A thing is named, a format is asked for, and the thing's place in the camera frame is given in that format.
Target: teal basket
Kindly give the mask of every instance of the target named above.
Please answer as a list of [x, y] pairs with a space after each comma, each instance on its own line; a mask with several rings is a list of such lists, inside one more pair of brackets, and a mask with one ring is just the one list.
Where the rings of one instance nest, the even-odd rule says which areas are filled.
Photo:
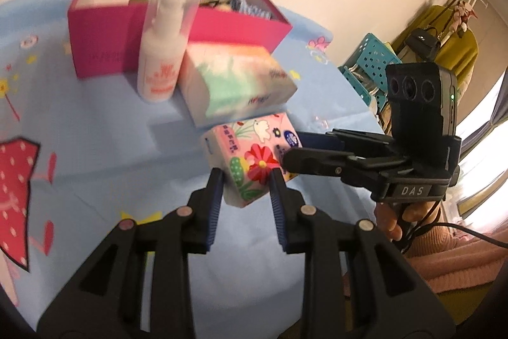
[[365, 89], [362, 83], [358, 81], [358, 79], [351, 73], [349, 69], [347, 69], [347, 67], [341, 66], [339, 67], [339, 71], [342, 72], [344, 78], [346, 78], [347, 81], [351, 84], [351, 86], [357, 92], [357, 94], [360, 96], [363, 102], [367, 106], [369, 106], [370, 101], [372, 100], [372, 95], [369, 94], [369, 92]]
[[362, 83], [351, 73], [355, 64], [362, 68], [366, 75], [379, 88], [374, 95], [378, 105], [378, 111], [381, 111], [387, 102], [388, 82], [386, 79], [386, 66], [390, 64], [401, 64], [402, 61], [389, 50], [374, 34], [365, 35], [360, 46], [354, 54], [346, 61], [340, 72], [349, 81], [354, 90], [361, 96], [365, 104], [370, 105], [372, 96], [365, 89]]
[[362, 68], [375, 85], [386, 94], [388, 92], [388, 82], [385, 72], [386, 66], [390, 64], [401, 64], [402, 61], [371, 33], [365, 36], [362, 45], [363, 50], [356, 64]]

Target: red flower print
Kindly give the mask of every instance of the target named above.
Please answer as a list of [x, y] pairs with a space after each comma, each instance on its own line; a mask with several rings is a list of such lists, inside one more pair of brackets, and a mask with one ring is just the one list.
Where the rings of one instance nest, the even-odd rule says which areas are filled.
[[250, 151], [245, 152], [247, 161], [254, 161], [247, 171], [247, 176], [252, 181], [258, 181], [265, 185], [268, 181], [268, 175], [274, 168], [280, 168], [280, 164], [273, 158], [273, 154], [268, 147], [260, 147], [253, 144]]
[[324, 38], [324, 36], [320, 36], [317, 40], [312, 40], [312, 41], [309, 41], [309, 46], [311, 48], [316, 48], [316, 49], [319, 49], [320, 51], [323, 51], [326, 49], [326, 47], [329, 45], [330, 43]]

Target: pink box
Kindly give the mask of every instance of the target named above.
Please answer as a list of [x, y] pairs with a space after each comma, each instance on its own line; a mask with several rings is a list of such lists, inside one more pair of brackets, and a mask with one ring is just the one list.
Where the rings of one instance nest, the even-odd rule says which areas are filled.
[[[291, 147], [301, 147], [287, 114], [218, 125], [204, 134], [202, 144], [210, 167], [225, 172], [224, 200], [246, 207], [268, 193], [268, 176], [279, 168]], [[294, 174], [283, 170], [284, 180]]]
[[[128, 1], [72, 0], [69, 34], [79, 78], [137, 70], [146, 5]], [[272, 19], [200, 7], [189, 41], [262, 45], [272, 53], [291, 25], [270, 0], [247, 2], [269, 10]]]

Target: star print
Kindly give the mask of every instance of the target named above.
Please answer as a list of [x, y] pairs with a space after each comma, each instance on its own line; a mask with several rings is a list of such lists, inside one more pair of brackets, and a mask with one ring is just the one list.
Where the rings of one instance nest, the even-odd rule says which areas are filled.
[[[125, 213], [124, 211], [121, 212], [121, 219], [122, 220], [125, 220], [125, 219], [132, 219], [132, 220], [136, 220], [134, 219], [134, 217], [132, 217], [130, 214], [128, 213]], [[160, 220], [162, 219], [162, 212], [161, 211], [158, 211], [148, 217], [146, 217], [145, 219], [143, 220], [136, 220], [136, 223], [138, 225], [141, 225], [141, 224], [147, 224], [147, 223], [151, 223], [152, 221], [157, 221], [157, 220]]]
[[300, 74], [298, 72], [291, 70], [289, 71], [289, 74], [291, 75], [291, 78], [300, 81]]

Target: floral tissue pack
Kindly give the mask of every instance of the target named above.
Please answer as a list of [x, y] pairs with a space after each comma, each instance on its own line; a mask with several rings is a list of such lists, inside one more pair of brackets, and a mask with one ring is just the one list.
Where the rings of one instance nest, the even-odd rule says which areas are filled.
[[[300, 140], [285, 113], [218, 125], [204, 134], [210, 167], [225, 172], [224, 200], [245, 207], [268, 193], [268, 176]], [[284, 180], [295, 175], [282, 169]]]
[[178, 85], [196, 127], [280, 111], [297, 87], [263, 46], [192, 43]]

